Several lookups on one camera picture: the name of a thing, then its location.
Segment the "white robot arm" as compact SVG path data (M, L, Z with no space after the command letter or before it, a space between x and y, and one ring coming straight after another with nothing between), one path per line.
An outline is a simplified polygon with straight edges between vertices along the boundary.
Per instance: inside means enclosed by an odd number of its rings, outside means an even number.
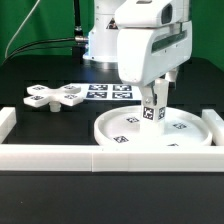
M167 103L169 82L192 52L190 0L94 0L94 26L84 61L115 68L136 86L142 104Z

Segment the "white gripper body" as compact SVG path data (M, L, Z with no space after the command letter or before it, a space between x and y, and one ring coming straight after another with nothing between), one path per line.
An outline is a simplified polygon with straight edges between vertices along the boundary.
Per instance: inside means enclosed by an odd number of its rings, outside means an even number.
M146 86L192 52L190 0L126 0L115 12L119 77Z

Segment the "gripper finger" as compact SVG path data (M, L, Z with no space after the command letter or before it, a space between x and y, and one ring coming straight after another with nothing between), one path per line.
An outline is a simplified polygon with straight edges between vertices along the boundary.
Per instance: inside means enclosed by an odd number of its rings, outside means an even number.
M177 77L179 74L179 68L176 67L172 70L170 70L169 72L166 73L165 75L165 79L169 82L169 87L170 88L175 88L176 87L176 81L177 81Z
M155 82L151 82L142 89L142 103L144 106L156 106L157 94L155 93Z

